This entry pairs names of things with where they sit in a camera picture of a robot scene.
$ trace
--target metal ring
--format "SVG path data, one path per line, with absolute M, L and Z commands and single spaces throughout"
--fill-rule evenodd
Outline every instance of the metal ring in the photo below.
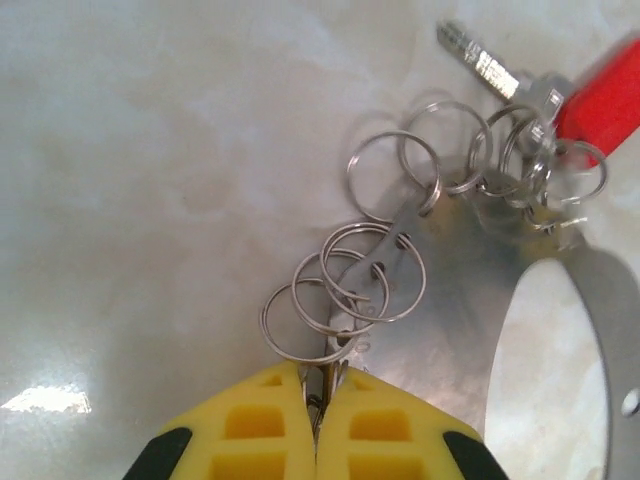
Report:
M 488 119 L 487 119 L 487 124 L 490 127 L 493 127 L 493 125 L 495 125 L 499 120 L 501 120 L 503 117 L 517 112 L 519 110 L 526 110 L 528 112 L 531 112 L 532 115 L 535 115 L 535 118 L 540 122 L 540 125 L 542 126 L 543 129 L 543 138 L 552 138 L 553 137 L 553 131 L 551 130 L 551 126 L 549 125 L 548 122 L 544 121 L 544 116 L 535 108 L 529 106 L 529 105 L 520 105 L 520 104 L 511 104 L 511 105 L 507 105 L 504 108 L 501 108 L 500 110 L 498 110 L 496 113 L 494 113 L 493 115 L 491 115 Z M 511 134 L 513 134 L 513 131 L 516 130 L 517 128 L 521 128 L 522 130 L 524 130 L 525 126 L 528 124 L 528 121 L 525 123 L 520 122 L 518 125 L 516 125 L 516 127 L 514 127 L 514 129 L 512 129 Z M 478 138 L 476 137 L 472 142 L 471 142 L 471 146 L 469 147 L 469 164 L 474 164 L 475 163 L 475 159 L 477 158 L 478 155 Z M 518 181 L 515 185 L 503 189 L 501 191 L 498 192 L 492 192 L 487 188 L 487 184 L 484 181 L 481 181 L 478 184 L 478 189 L 484 193 L 485 195 L 489 196 L 489 197 L 494 197 L 494 198 L 502 198 L 502 197 L 506 197 L 507 195 L 511 195 L 513 193 L 516 193 L 518 190 L 520 190 L 521 188 L 526 187 L 527 182 L 531 181 L 538 173 L 540 173 L 544 167 L 546 166 L 546 162 L 544 162 L 543 160 L 543 153 L 545 152 L 545 143 L 541 142 L 540 147 L 538 148 L 538 150 L 533 154 L 533 157 L 536 159 L 536 161 L 534 161 L 531 165 L 531 167 L 528 169 L 528 171 L 523 175 L 523 177 L 520 179 L 520 181 Z M 505 145 L 505 149 L 502 152 L 501 155 L 501 159 L 500 159 L 500 164 L 499 167 L 503 165 L 504 162 L 506 162 L 506 160 L 504 160 L 505 158 L 505 152 L 509 153 L 510 152 L 507 150 L 506 145 Z
M 546 222 L 538 222 L 535 218 L 535 211 L 533 210 L 533 206 L 529 205 L 527 208 L 523 209 L 525 220 L 531 225 L 534 230 L 540 231 L 549 231 L 558 224 L 557 221 L 547 220 Z
M 324 417 L 322 399 L 315 393 L 311 393 L 307 395 L 305 399 L 305 406 L 307 407 L 307 413 L 309 411 L 309 407 L 313 407 L 316 409 L 316 414 L 312 417 L 311 420 L 311 431 L 313 432 L 313 436 L 315 439 L 315 437 L 318 435 L 318 430 L 320 429 L 322 418 Z
M 565 205 L 567 203 L 584 202 L 585 200 L 589 200 L 591 198 L 594 198 L 600 195 L 600 193 L 602 192 L 602 190 L 607 184 L 607 180 L 609 179 L 609 169 L 607 168 L 607 162 L 605 161 L 607 159 L 606 155 L 602 153 L 602 151 L 599 148 L 587 142 L 580 142 L 580 141 L 569 140 L 566 138 L 561 138 L 556 141 L 556 145 L 560 148 L 562 147 L 565 148 L 567 152 L 571 149 L 582 150 L 583 152 L 593 156 L 598 162 L 598 167 L 600 169 L 600 183 L 598 183 L 598 186 L 596 188 L 594 188 L 591 192 L 585 195 L 576 195 L 574 197 L 558 198 L 558 197 L 554 197 L 552 194 L 547 192 L 547 198 L 553 199 L 556 202 L 559 202 L 561 205 Z
M 455 195 L 472 189 L 482 178 L 484 169 L 489 165 L 491 156 L 493 155 L 493 135 L 491 134 L 491 128 L 489 124 L 473 108 L 471 108 L 469 105 L 457 102 L 455 100 L 441 100 L 439 102 L 434 102 L 427 105 L 426 107 L 423 107 L 422 109 L 414 113 L 413 116 L 407 121 L 406 125 L 404 126 L 404 130 L 410 131 L 414 123 L 417 122 L 423 115 L 437 112 L 445 108 L 453 108 L 455 110 L 466 112 L 474 119 L 476 119 L 476 121 L 480 124 L 480 130 L 474 137 L 474 142 L 479 141 L 479 138 L 481 140 L 484 139 L 486 148 L 482 168 L 472 171 L 461 183 L 451 184 L 444 187 L 444 191 L 447 192 L 447 194 Z M 400 165 L 402 165 L 402 169 L 406 172 L 407 175 L 409 175 L 409 178 L 411 178 L 411 180 L 420 183 L 417 175 L 411 170 L 411 166 L 409 165 L 409 161 L 407 160 L 406 150 L 406 142 L 399 139 L 398 159 L 400 160 Z
M 380 222 L 380 223 L 392 224 L 393 218 L 388 219 L 388 218 L 378 217 L 377 215 L 375 215 L 370 210 L 363 207 L 358 202 L 358 199 L 356 198 L 356 194 L 355 194 L 355 186 L 353 184 L 353 171 L 356 165 L 358 164 L 358 161 L 360 160 L 360 157 L 362 156 L 363 151 L 367 147 L 369 147 L 371 144 L 387 137 L 400 137 L 404 139 L 413 140 L 422 148 L 424 148 L 427 151 L 427 153 L 431 156 L 431 161 L 433 163 L 433 170 L 436 176 L 436 181 L 433 184 L 433 187 L 431 188 L 431 193 L 428 194 L 427 199 L 420 206 L 420 211 L 424 211 L 427 209 L 430 210 L 438 201 L 438 198 L 440 198 L 440 194 L 442 193 L 442 177 L 440 175 L 440 158 L 438 157 L 436 152 L 433 150 L 431 145 L 429 145 L 422 138 L 418 137 L 417 135 L 414 135 L 413 133 L 405 132 L 402 130 L 390 130 L 387 132 L 378 133 L 377 135 L 369 137 L 367 140 L 362 142 L 358 146 L 358 148 L 356 148 L 355 152 L 351 156 L 351 159 L 349 160 L 349 163 L 347 164 L 347 191 L 349 193 L 349 197 L 351 198 L 351 201 L 354 203 L 356 208 L 360 211 L 360 213 L 362 213 L 364 216 L 366 216 L 370 220 L 373 220 L 375 222 Z M 418 180 L 417 178 L 411 178 L 411 180 L 413 180 L 416 183 L 416 185 L 422 188 L 423 190 L 427 190 L 427 187 L 423 185 L 420 182 L 420 180 Z
M 348 225 L 338 228 L 331 235 L 329 235 L 327 239 L 324 241 L 324 243 L 322 244 L 322 248 L 320 249 L 320 271 L 322 272 L 322 278 L 325 282 L 327 289 L 329 290 L 334 289 L 340 292 L 345 297 L 351 298 L 352 300 L 368 302 L 371 299 L 366 295 L 353 294 L 345 290 L 344 288 L 342 288 L 340 285 L 338 285 L 337 282 L 333 278 L 331 278 L 331 275 L 329 275 L 329 270 L 327 268 L 327 260 L 329 259 L 329 255 L 328 255 L 329 244 L 331 244 L 331 247 L 335 246 L 335 242 L 332 243 L 334 238 L 339 237 L 340 240 L 342 240 L 342 238 L 344 237 L 342 237 L 341 235 L 344 232 L 348 232 L 356 229 L 359 232 L 374 232 L 374 233 L 382 233 L 384 235 L 389 233 L 389 231 L 391 230 L 391 228 L 388 227 L 387 225 L 382 225 L 379 223 L 372 223 L 372 222 L 350 223 Z
M 513 128 L 509 132 L 509 135 L 507 136 L 507 139 L 504 142 L 504 147 L 500 152 L 500 157 L 498 159 L 498 170 L 500 170 L 502 173 L 509 172 L 509 161 L 511 160 L 511 155 L 513 155 L 513 149 L 518 144 L 518 136 L 524 131 L 525 128 L 538 120 L 539 119 L 535 114 L 531 114 L 514 124 Z
M 321 278 L 301 278 L 299 283 L 309 283 L 311 285 L 324 285 L 324 282 L 322 281 Z M 269 331 L 267 318 L 269 317 L 269 309 L 271 308 L 273 301 L 278 297 L 278 295 L 284 292 L 287 288 L 291 288 L 290 283 L 287 283 L 286 285 L 281 286 L 275 292 L 273 292 L 271 297 L 269 297 L 269 300 L 267 300 L 267 303 L 265 303 L 264 307 L 262 307 L 262 312 L 260 312 L 260 330 L 262 331 L 262 336 L 264 337 L 267 344 L 273 349 L 274 352 L 276 352 L 282 358 L 286 360 L 291 360 L 292 362 L 300 363 L 301 365 L 309 365 L 309 366 L 326 365 L 346 357 L 351 351 L 351 349 L 355 346 L 356 342 L 358 341 L 357 337 L 350 339 L 343 347 L 339 348 L 332 354 L 325 355 L 324 357 L 317 357 L 317 358 L 303 358 L 303 357 L 291 355 L 290 353 L 285 352 L 278 346 L 278 344 L 275 342 L 275 340 L 271 336 L 271 332 Z
M 336 255 L 339 257 L 353 258 L 355 260 L 360 260 L 365 257 L 363 254 L 359 252 L 356 252 L 354 250 L 348 250 L 345 248 L 336 248 L 335 250 L 330 251 L 329 256 L 332 256 L 332 255 Z M 331 337 L 353 338 L 371 330 L 371 327 L 373 327 L 374 325 L 374 323 L 371 323 L 371 322 L 362 328 L 355 328 L 354 330 L 347 331 L 347 332 L 342 330 L 336 330 L 334 328 L 329 327 L 328 325 L 317 322 L 302 307 L 302 304 L 300 303 L 300 298 L 298 297 L 298 290 L 296 285 L 298 284 L 298 280 L 300 279 L 300 274 L 302 273 L 302 270 L 307 265 L 309 265 L 309 263 L 311 263 L 312 261 L 319 260 L 319 259 L 320 259 L 320 253 L 314 253 L 309 255 L 307 258 L 302 260 L 302 262 L 300 262 L 300 264 L 298 265 L 298 268 L 296 268 L 296 271 L 293 273 L 293 279 L 291 280 L 291 298 L 293 300 L 293 306 L 298 312 L 298 315 L 300 315 L 300 318 L 307 325 L 309 325 L 309 327 L 314 329 L 316 332 L 322 333 L 324 335 L 328 335 Z M 380 308 L 380 313 L 379 313 L 379 315 L 382 316 L 386 313 L 387 307 L 389 306 L 389 291 L 390 291 L 389 282 L 387 281 L 387 277 L 385 276 L 384 272 L 378 265 L 374 263 L 371 266 L 373 271 L 376 274 L 376 277 L 382 283 L 383 302 L 382 302 L 382 307 Z
M 360 233 L 361 231 L 366 231 L 366 229 L 362 228 L 362 229 L 359 229 L 357 231 L 354 230 L 354 231 L 345 233 L 344 236 L 352 235 L 352 234 L 355 234 L 355 233 Z M 355 317 L 355 318 L 357 318 L 359 320 L 364 320 L 366 322 L 391 323 L 391 322 L 395 322 L 396 320 L 399 320 L 399 319 L 409 315 L 418 306 L 418 304 L 420 303 L 420 300 L 422 299 L 422 296 L 424 295 L 426 287 L 427 287 L 427 271 L 426 271 L 426 268 L 425 268 L 425 265 L 424 265 L 424 261 L 422 260 L 422 257 L 420 256 L 420 253 L 418 253 L 418 250 L 413 245 L 413 243 L 411 243 L 411 240 L 409 240 L 408 237 L 406 237 L 405 235 L 401 235 L 400 234 L 400 235 L 397 236 L 397 239 L 405 249 L 408 249 L 408 250 L 411 251 L 411 254 L 416 259 L 416 262 L 418 262 L 418 266 L 420 267 L 420 275 L 421 275 L 420 290 L 419 290 L 418 295 L 416 296 L 415 300 L 413 301 L 413 303 L 409 307 L 407 307 L 405 310 L 403 310 L 402 312 L 400 312 L 400 313 L 398 313 L 396 315 L 391 315 L 389 317 L 382 317 L 382 316 L 371 317 L 371 316 L 368 316 L 368 315 L 363 315 L 360 312 L 357 312 L 357 311 L 355 311 L 353 309 L 350 309 L 348 306 L 346 306 L 344 303 L 342 303 L 342 301 L 340 300 L 340 298 L 338 298 L 338 296 L 333 291 L 333 289 L 327 288 L 327 293 L 329 293 L 329 296 L 333 299 L 333 301 L 336 303 L 336 305 L 343 312 L 346 312 L 350 316 Z

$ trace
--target rectangular cutout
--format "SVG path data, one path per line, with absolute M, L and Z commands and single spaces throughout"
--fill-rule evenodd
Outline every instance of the rectangular cutout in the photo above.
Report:
M 284 452 L 217 455 L 209 480 L 283 480 L 286 459 Z
M 227 415 L 224 438 L 284 437 L 284 416 L 278 407 L 239 405 Z
M 417 457 L 350 455 L 349 480 L 429 480 Z
M 402 410 L 371 410 L 357 413 L 351 419 L 349 438 L 408 442 L 411 440 L 409 418 Z
M 353 380 L 353 385 L 356 387 L 356 390 L 360 390 L 360 391 L 363 391 L 363 392 L 373 390 L 372 386 L 367 385 L 365 382 L 361 382 L 358 379 L 354 379 Z
M 273 377 L 266 380 L 261 386 L 263 387 L 281 387 L 282 386 L 282 377 L 280 375 L 274 375 Z

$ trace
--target key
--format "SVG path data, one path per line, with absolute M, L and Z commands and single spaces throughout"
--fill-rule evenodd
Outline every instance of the key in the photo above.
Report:
M 439 23 L 437 36 L 449 53 L 475 72 L 504 101 L 531 105 L 542 113 L 547 122 L 556 118 L 574 90 L 573 84 L 556 72 L 535 78 L 527 71 L 510 70 L 458 22 Z M 533 124 L 525 135 L 537 145 L 542 137 L 540 124 Z
M 439 23 L 437 36 L 446 50 L 503 100 L 537 108 L 545 121 L 554 122 L 561 138 L 590 143 L 609 155 L 640 126 L 638 35 L 580 88 L 556 72 L 535 78 L 526 71 L 511 71 L 457 22 Z M 540 124 L 526 133 L 537 145 Z M 590 158 L 589 166 L 595 165 L 597 161 Z

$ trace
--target metal key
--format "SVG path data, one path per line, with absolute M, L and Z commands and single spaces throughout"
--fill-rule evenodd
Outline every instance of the metal key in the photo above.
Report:
M 550 72 L 535 78 L 524 70 L 510 70 L 458 22 L 439 23 L 437 35 L 440 44 L 484 80 L 494 93 L 506 102 L 530 105 L 549 123 L 575 89 L 571 81 L 559 73 Z M 534 124 L 527 135 L 537 144 L 542 128 Z

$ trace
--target silver metal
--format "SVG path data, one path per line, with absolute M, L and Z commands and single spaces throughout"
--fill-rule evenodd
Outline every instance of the silver metal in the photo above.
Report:
M 531 107 L 528 105 L 511 104 L 511 105 L 507 105 L 506 107 L 503 107 L 502 109 L 498 110 L 496 113 L 491 115 L 491 117 L 487 119 L 487 124 L 489 124 L 490 127 L 493 127 L 493 125 L 495 125 L 503 117 L 517 111 L 522 111 L 522 110 L 530 112 L 531 115 L 536 115 L 537 118 L 541 118 L 540 113 L 534 107 Z M 512 130 L 512 132 L 510 133 L 509 138 L 514 138 L 514 139 L 517 138 L 517 134 L 519 131 L 518 129 L 520 129 L 523 125 L 524 123 L 520 123 L 519 125 L 516 125 L 514 130 Z M 551 127 L 547 123 L 543 123 L 542 125 L 545 130 L 544 138 L 549 138 L 550 141 L 551 139 L 555 138 L 555 136 L 553 135 L 553 131 L 551 130 Z M 501 152 L 500 161 L 498 164 L 498 168 L 501 171 L 501 173 L 505 173 L 504 172 L 505 165 L 508 164 L 507 155 L 511 154 L 511 150 L 508 148 L 508 145 L 509 143 L 505 144 L 505 147 Z M 476 137 L 476 139 L 474 139 L 471 142 L 471 146 L 469 147 L 468 162 L 470 165 L 475 164 L 477 152 L 478 152 L 478 145 L 477 145 L 477 137 Z M 499 191 L 491 191 L 489 190 L 486 182 L 480 182 L 478 185 L 478 189 L 487 196 L 502 198 L 508 195 L 513 195 L 514 193 L 518 192 L 519 190 L 522 190 L 523 188 L 527 188 L 530 182 L 535 180 L 536 176 L 540 175 L 541 172 L 545 171 L 546 165 L 548 164 L 548 159 L 545 156 L 546 152 L 547 152 L 547 143 L 542 142 L 538 146 L 529 168 L 522 175 L 521 180 L 518 181 L 517 183 L 511 186 L 508 186 L 506 188 L 502 188 Z
M 338 283 L 333 278 L 331 278 L 331 275 L 329 275 L 329 269 L 327 266 L 327 261 L 329 260 L 329 251 L 331 250 L 331 248 L 333 248 L 340 240 L 344 238 L 344 234 L 350 235 L 351 233 L 349 232 L 352 232 L 354 230 L 359 230 L 361 232 L 381 233 L 383 235 L 389 233 L 389 227 L 387 225 L 381 225 L 372 222 L 349 223 L 347 225 L 344 225 L 343 227 L 338 228 L 331 235 L 329 235 L 322 244 L 322 248 L 320 249 L 320 271 L 322 278 L 327 285 L 327 289 L 336 290 L 346 298 L 350 298 L 355 301 L 368 302 L 370 300 L 368 296 L 352 293 L 338 285 Z
M 558 224 L 560 220 L 558 220 L 557 218 L 544 219 L 542 221 L 536 219 L 536 210 L 540 208 L 545 208 L 545 207 L 537 203 L 529 204 L 527 208 L 523 209 L 525 220 L 529 222 L 529 224 L 533 227 L 534 230 L 541 230 L 545 232 L 550 231 L 552 228 L 554 228 Z
M 426 200 L 424 201 L 424 203 L 420 208 L 421 215 L 425 215 L 433 208 L 433 205 L 435 205 L 435 203 L 438 201 L 438 198 L 440 198 L 440 194 L 442 193 L 442 177 L 440 174 L 440 159 L 436 154 L 435 150 L 431 148 L 431 145 L 425 142 L 422 138 L 420 138 L 417 135 L 414 135 L 413 133 L 405 132 L 402 130 L 391 130 L 388 132 L 382 132 L 372 137 L 369 137 L 367 140 L 362 142 L 360 146 L 358 146 L 358 148 L 356 148 L 356 151 L 353 153 L 353 155 L 351 156 L 351 159 L 349 160 L 349 163 L 347 164 L 347 192 L 353 204 L 364 216 L 366 216 L 367 218 L 375 222 L 380 222 L 385 224 L 392 223 L 393 219 L 378 217 L 369 209 L 363 207 L 360 204 L 360 202 L 358 202 L 358 198 L 356 197 L 356 194 L 355 194 L 355 186 L 353 184 L 353 172 L 364 150 L 367 147 L 369 147 L 371 144 L 379 140 L 382 140 L 383 138 L 388 138 L 388 137 L 398 137 L 398 138 L 404 138 L 405 140 L 406 139 L 413 140 L 422 148 L 424 148 L 427 151 L 427 153 L 431 156 L 431 162 L 433 165 L 433 170 L 435 175 L 435 181 L 433 185 L 425 186 L 417 178 L 411 178 L 418 187 L 420 187 L 423 190 L 426 190 L 427 193 L 429 190 L 431 190 L 431 193 L 428 193 Z
M 511 156 L 513 155 L 513 149 L 518 142 L 518 138 L 527 127 L 531 126 L 531 124 L 536 121 L 538 121 L 536 115 L 529 115 L 524 117 L 522 120 L 515 122 L 515 125 L 509 132 L 509 135 L 507 135 L 507 139 L 505 140 L 502 150 L 500 151 L 498 170 L 500 170 L 502 173 L 509 173 Z M 538 151 L 532 156 L 535 159 L 536 156 L 540 155 L 542 155 L 541 148 L 539 148 Z
M 310 407 L 316 409 L 316 414 L 311 417 L 311 431 L 313 432 L 313 438 L 317 442 L 318 434 L 320 433 L 320 425 L 322 424 L 322 419 L 324 417 L 324 411 L 322 405 L 322 399 L 312 393 L 306 398 L 307 411 Z
M 440 44 L 467 68 L 483 79 L 492 90 L 505 100 L 511 100 L 520 81 L 502 62 L 480 42 L 474 40 L 458 22 L 444 21 L 437 26 Z
M 311 285 L 324 286 L 324 282 L 322 281 L 321 278 L 301 278 L 298 283 L 308 283 Z M 349 351 L 355 346 L 355 343 L 357 340 L 356 337 L 350 339 L 343 347 L 340 347 L 335 352 L 329 355 L 325 355 L 324 357 L 317 357 L 317 358 L 298 357 L 296 355 L 292 355 L 290 353 L 285 352 L 280 348 L 280 346 L 278 346 L 276 341 L 273 339 L 271 332 L 269 331 L 269 324 L 268 324 L 269 310 L 271 309 L 271 305 L 273 304 L 274 300 L 278 297 L 278 295 L 280 295 L 282 292 L 284 292 L 288 288 L 291 288 L 290 283 L 281 286 L 275 292 L 273 292 L 271 297 L 269 297 L 267 302 L 264 304 L 264 307 L 262 307 L 262 311 L 260 312 L 260 331 L 262 332 L 262 336 L 264 337 L 267 344 L 273 349 L 274 352 L 276 352 L 285 360 L 291 360 L 292 362 L 299 363 L 300 365 L 307 365 L 307 366 L 328 365 L 330 363 L 337 362 L 338 360 L 344 358 L 349 353 Z
M 501 199 L 471 191 L 442 198 L 423 219 L 416 215 L 415 205 L 407 204 L 389 235 L 350 267 L 340 283 L 360 289 L 370 263 L 381 261 L 391 285 L 397 285 L 389 308 L 406 302 L 415 292 L 418 272 L 393 238 L 408 233 L 431 272 L 431 286 L 403 322 L 360 336 L 345 361 L 482 431 L 491 367 L 516 284 L 532 264 L 555 258 L 583 298 L 606 369 L 607 478 L 635 480 L 640 471 L 640 416 L 626 418 L 621 408 L 640 385 L 637 283 L 628 267 L 592 249 L 575 226 L 542 233 L 520 217 L 502 227 L 509 233 L 505 237 L 487 231 L 481 216 L 504 207 Z M 526 241 L 510 241 L 515 233 Z M 348 322 L 342 313 L 330 319 L 334 328 Z M 329 346 L 335 348 L 333 339 Z
M 352 259 L 355 259 L 355 260 L 359 260 L 361 258 L 364 258 L 363 254 L 361 254 L 359 252 L 356 252 L 354 250 L 346 249 L 346 248 L 330 249 L 329 250 L 329 256 L 346 257 L 346 258 L 352 258 Z M 309 325 L 309 327 L 314 329 L 316 332 L 322 333 L 324 335 L 333 336 L 333 337 L 353 338 L 353 337 L 357 337 L 358 335 L 361 335 L 361 334 L 371 330 L 371 327 L 373 327 L 375 325 L 375 323 L 373 323 L 373 322 L 369 322 L 364 327 L 362 327 L 362 328 L 354 328 L 353 330 L 348 330 L 348 331 L 345 331 L 344 329 L 343 330 L 334 330 L 330 326 L 328 326 L 328 325 L 326 325 L 324 323 L 320 323 L 320 322 L 316 321 L 304 309 L 304 307 L 300 303 L 300 298 L 298 297 L 298 289 L 297 289 L 298 281 L 300 279 L 300 275 L 302 274 L 302 271 L 307 267 L 307 265 L 309 265 L 314 260 L 319 260 L 319 259 L 320 259 L 320 254 L 319 253 L 314 253 L 312 255 L 309 255 L 302 262 L 300 262 L 300 264 L 296 268 L 295 272 L 293 273 L 293 279 L 291 280 L 291 299 L 293 301 L 293 306 L 296 309 L 296 311 L 298 312 L 298 315 L 300 316 L 300 318 L 307 325 Z M 375 263 L 372 264 L 371 265 L 371 269 L 375 273 L 376 278 L 382 284 L 383 301 L 382 301 L 382 307 L 380 307 L 380 311 L 378 312 L 378 315 L 382 316 L 382 315 L 384 315 L 386 313 L 387 307 L 389 305 L 389 282 L 387 282 L 387 278 L 385 277 L 384 272 L 382 271 L 382 269 L 377 264 L 375 264 Z
M 543 124 L 555 120 L 560 108 L 575 90 L 573 83 L 556 72 L 531 78 L 526 72 L 511 71 L 459 22 L 438 23 L 437 38 L 449 53 L 503 100 L 531 105 L 540 111 L 544 121 L 535 122 L 528 127 L 527 141 L 523 146 L 527 153 L 535 149 L 543 138 Z
M 342 234 L 341 237 L 333 239 L 332 243 L 329 244 L 327 250 L 326 250 L 326 254 L 321 254 L 321 264 L 323 263 L 323 261 L 325 260 L 325 256 L 324 255 L 329 255 L 331 252 L 331 248 L 342 238 L 348 236 L 348 235 L 353 235 L 356 233 L 363 233 L 363 232 L 369 232 L 369 231 L 378 231 L 376 230 L 376 227 L 380 227 L 380 225 L 374 226 L 374 227 L 359 227 L 359 228 L 354 228 L 350 231 L 344 232 Z M 417 292 L 415 293 L 415 298 L 413 299 L 413 301 L 411 302 L 407 302 L 409 303 L 409 306 L 406 307 L 404 310 L 402 310 L 400 313 L 396 313 L 394 315 L 389 315 L 386 317 L 383 317 L 382 315 L 378 315 L 378 316 L 371 316 L 371 315 L 364 315 L 360 312 L 358 312 L 357 310 L 350 308 L 349 306 L 345 305 L 342 300 L 336 295 L 336 293 L 333 291 L 332 288 L 327 288 L 327 293 L 329 294 L 329 296 L 331 297 L 331 299 L 335 302 L 336 306 L 338 308 L 340 308 L 343 312 L 347 313 L 348 315 L 350 315 L 353 318 L 357 318 L 359 320 L 364 320 L 366 322 L 373 322 L 373 323 L 392 323 L 395 322 L 396 320 L 400 320 L 401 318 L 406 317 L 407 315 L 409 315 L 420 303 L 420 300 L 422 299 L 424 292 L 426 290 L 427 287 L 427 272 L 426 272 L 426 268 L 425 268 L 425 264 L 424 261 L 422 260 L 422 257 L 420 256 L 420 254 L 418 253 L 418 250 L 416 250 L 416 247 L 413 245 L 413 243 L 411 242 L 411 240 L 409 239 L 408 236 L 406 235 L 395 235 L 394 238 L 394 243 L 398 242 L 398 245 L 404 249 L 404 250 L 409 250 L 409 252 L 411 253 L 411 256 L 414 258 L 414 260 L 416 261 L 416 264 L 418 266 L 418 269 L 420 270 L 420 280 L 419 280 L 419 285 L 420 287 L 417 289 Z
M 597 147 L 587 142 L 576 142 L 568 139 L 559 139 L 557 140 L 557 146 L 559 148 L 564 148 L 567 151 L 567 153 L 571 150 L 581 150 L 591 155 L 593 158 L 595 158 L 596 161 L 598 162 L 598 168 L 600 170 L 600 182 L 598 183 L 596 188 L 594 188 L 591 192 L 586 193 L 584 195 L 575 195 L 572 197 L 557 198 L 557 197 L 554 197 L 553 194 L 551 194 L 550 192 L 547 192 L 547 197 L 549 199 L 559 202 L 560 204 L 576 204 L 600 195 L 602 190 L 604 190 L 604 187 L 607 185 L 607 181 L 609 179 L 609 170 L 607 168 L 606 155 L 602 153 L 600 149 L 598 149 Z
M 325 410 L 331 403 L 336 390 L 342 384 L 348 367 L 349 362 L 347 361 L 338 361 L 324 367 L 322 400 Z
M 479 168 L 470 168 L 471 171 L 467 177 L 460 183 L 455 183 L 451 185 L 445 185 L 444 191 L 449 195 L 456 195 L 476 186 L 476 184 L 482 178 L 482 173 L 484 169 L 489 165 L 491 161 L 491 156 L 493 155 L 493 135 L 491 134 L 491 129 L 487 122 L 469 105 L 466 105 L 461 102 L 457 102 L 455 100 L 441 100 L 439 102 L 431 103 L 425 107 L 422 107 L 417 112 L 415 112 L 403 126 L 403 130 L 411 131 L 414 127 L 415 123 L 422 118 L 422 116 L 438 112 L 440 110 L 444 110 L 446 108 L 451 108 L 455 110 L 460 110 L 462 112 L 466 112 L 471 115 L 480 125 L 480 130 L 476 135 L 474 142 L 478 139 L 480 141 L 484 140 L 485 143 L 485 156 L 482 162 L 482 166 Z M 420 184 L 420 179 L 417 177 L 411 166 L 409 165 L 409 161 L 407 160 L 407 149 L 406 149 L 406 141 L 404 139 L 398 139 L 398 159 L 400 160 L 400 165 L 402 169 L 405 171 L 409 178 L 414 181 L 414 183 Z

